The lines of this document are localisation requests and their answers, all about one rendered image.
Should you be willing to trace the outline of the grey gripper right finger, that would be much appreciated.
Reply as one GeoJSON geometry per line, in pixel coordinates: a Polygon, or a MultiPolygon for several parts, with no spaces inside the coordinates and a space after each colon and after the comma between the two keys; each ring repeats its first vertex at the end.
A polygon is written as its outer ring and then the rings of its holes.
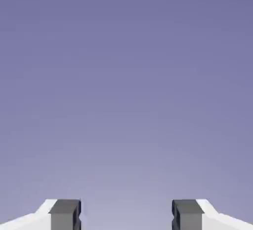
{"type": "Polygon", "coordinates": [[[218,212],[207,199],[174,199],[172,230],[253,230],[253,224],[218,212]]]}

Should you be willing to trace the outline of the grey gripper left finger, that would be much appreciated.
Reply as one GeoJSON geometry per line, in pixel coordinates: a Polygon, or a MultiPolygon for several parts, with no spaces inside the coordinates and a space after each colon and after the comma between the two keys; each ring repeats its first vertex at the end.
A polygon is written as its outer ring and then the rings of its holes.
{"type": "Polygon", "coordinates": [[[82,230],[81,200],[46,199],[34,213],[0,224],[0,230],[82,230]]]}

